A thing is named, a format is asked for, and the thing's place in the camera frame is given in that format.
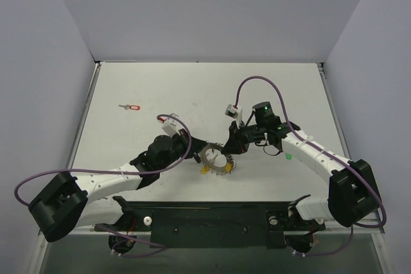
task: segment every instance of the yellow object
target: yellow object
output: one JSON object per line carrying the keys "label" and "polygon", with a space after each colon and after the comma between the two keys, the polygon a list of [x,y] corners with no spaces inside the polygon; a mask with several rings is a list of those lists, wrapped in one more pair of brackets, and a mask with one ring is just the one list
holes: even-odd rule
{"label": "yellow object", "polygon": [[231,164],[225,165],[225,172],[226,172],[226,173],[231,173],[231,169],[232,169],[232,165],[231,165]]}
{"label": "yellow object", "polygon": [[210,167],[204,165],[204,167],[201,169],[201,173],[204,175],[204,174],[208,173],[209,170],[210,170]]}

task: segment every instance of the gray floor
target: gray floor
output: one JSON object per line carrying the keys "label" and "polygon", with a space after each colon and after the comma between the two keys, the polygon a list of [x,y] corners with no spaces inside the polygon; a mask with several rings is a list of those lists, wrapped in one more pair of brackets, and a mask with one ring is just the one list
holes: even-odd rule
{"label": "gray floor", "polygon": [[[347,235],[318,235],[315,251],[340,246]],[[138,246],[132,253],[148,251]],[[344,251],[328,257],[292,257],[291,250],[171,249],[144,259],[110,256],[107,235],[69,235],[48,245],[41,274],[127,273],[382,273],[369,234],[355,234]]]}

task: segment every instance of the small tool on table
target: small tool on table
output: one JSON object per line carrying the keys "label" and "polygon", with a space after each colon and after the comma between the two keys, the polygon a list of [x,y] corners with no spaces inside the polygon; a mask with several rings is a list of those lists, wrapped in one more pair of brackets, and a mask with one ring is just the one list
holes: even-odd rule
{"label": "small tool on table", "polygon": [[120,107],[123,107],[125,110],[131,109],[131,110],[140,110],[139,105],[118,105]]}

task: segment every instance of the wall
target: wall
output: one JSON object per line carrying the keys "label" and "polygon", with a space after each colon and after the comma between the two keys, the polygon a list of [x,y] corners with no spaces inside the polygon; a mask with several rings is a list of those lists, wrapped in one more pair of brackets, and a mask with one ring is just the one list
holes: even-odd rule
{"label": "wall", "polygon": [[325,66],[350,152],[379,184],[398,273],[411,268],[410,51],[411,0],[361,0]]}
{"label": "wall", "polygon": [[[94,62],[62,0],[0,0],[0,8],[0,264],[13,274],[26,271],[38,230],[13,188],[65,166]],[[23,197],[45,181],[23,187]]]}
{"label": "wall", "polygon": [[64,0],[97,60],[323,62],[359,0]]}

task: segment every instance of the black cable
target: black cable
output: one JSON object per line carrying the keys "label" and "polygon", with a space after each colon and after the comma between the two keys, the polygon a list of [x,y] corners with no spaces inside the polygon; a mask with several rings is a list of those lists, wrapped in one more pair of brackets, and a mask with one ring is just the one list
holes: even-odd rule
{"label": "black cable", "polygon": [[251,112],[251,115],[249,117],[249,119],[247,120],[247,123],[245,123],[245,126],[247,127],[252,119],[252,116],[254,116],[254,111]]}
{"label": "black cable", "polygon": [[276,154],[269,154],[265,151],[265,147],[267,147],[267,146],[269,146],[269,145],[266,144],[266,145],[263,146],[263,151],[264,151],[265,154],[270,155],[271,157],[276,157],[278,154],[281,153],[281,151],[278,151]]}

